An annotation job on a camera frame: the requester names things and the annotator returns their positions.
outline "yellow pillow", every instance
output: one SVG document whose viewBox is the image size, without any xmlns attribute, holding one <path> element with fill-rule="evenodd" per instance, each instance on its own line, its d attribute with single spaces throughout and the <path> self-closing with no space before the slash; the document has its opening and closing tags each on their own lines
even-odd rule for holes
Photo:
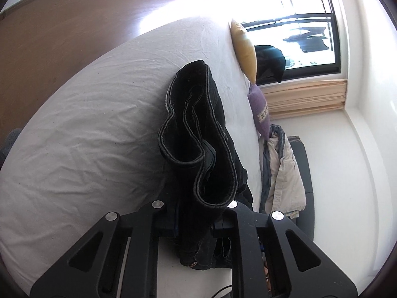
<svg viewBox="0 0 397 298">
<path fill-rule="evenodd" d="M 254 45 L 247 36 L 247 30 L 240 23 L 232 19 L 230 34 L 240 68 L 251 84 L 255 84 L 257 80 L 257 55 Z"/>
</svg>

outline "brown floor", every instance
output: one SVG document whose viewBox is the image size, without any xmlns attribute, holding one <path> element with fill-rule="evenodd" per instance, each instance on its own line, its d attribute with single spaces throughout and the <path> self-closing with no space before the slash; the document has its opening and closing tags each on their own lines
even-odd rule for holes
<svg viewBox="0 0 397 298">
<path fill-rule="evenodd" d="M 174 0 L 25 0 L 0 14 L 0 143 L 69 78 Z"/>
</svg>

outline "black pants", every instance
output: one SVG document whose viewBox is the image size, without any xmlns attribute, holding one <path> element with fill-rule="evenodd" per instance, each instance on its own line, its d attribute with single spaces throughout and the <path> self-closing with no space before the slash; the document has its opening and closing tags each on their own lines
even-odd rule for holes
<svg viewBox="0 0 397 298">
<path fill-rule="evenodd" d="M 230 241 L 214 239 L 210 227 L 233 199 L 252 209 L 253 198 L 204 61 L 178 71 L 166 107 L 158 144 L 179 182 L 180 262 L 200 270 L 230 267 Z"/>
</svg>

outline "mattress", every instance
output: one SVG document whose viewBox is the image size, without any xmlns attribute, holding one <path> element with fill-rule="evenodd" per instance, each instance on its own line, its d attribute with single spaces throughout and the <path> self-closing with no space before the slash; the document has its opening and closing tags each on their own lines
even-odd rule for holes
<svg viewBox="0 0 397 298">
<path fill-rule="evenodd" d="M 165 93 L 175 73 L 197 59 L 211 68 L 258 210 L 258 136 L 229 24 L 209 18 L 170 23 L 72 77 L 32 117 L 5 160 L 0 253 L 26 293 L 104 214 L 127 214 L 156 198 L 169 173 L 157 146 Z M 160 241 L 159 298 L 211 297 L 230 283 L 229 269 L 183 267 L 170 243 Z"/>
</svg>

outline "peach curtain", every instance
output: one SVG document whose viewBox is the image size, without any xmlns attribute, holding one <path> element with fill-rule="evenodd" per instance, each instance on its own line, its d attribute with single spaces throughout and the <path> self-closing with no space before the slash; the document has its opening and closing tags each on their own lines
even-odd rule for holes
<svg viewBox="0 0 397 298">
<path fill-rule="evenodd" d="M 346 90 L 347 80 L 344 79 L 285 82 L 262 87 L 273 119 L 342 109 Z"/>
</svg>

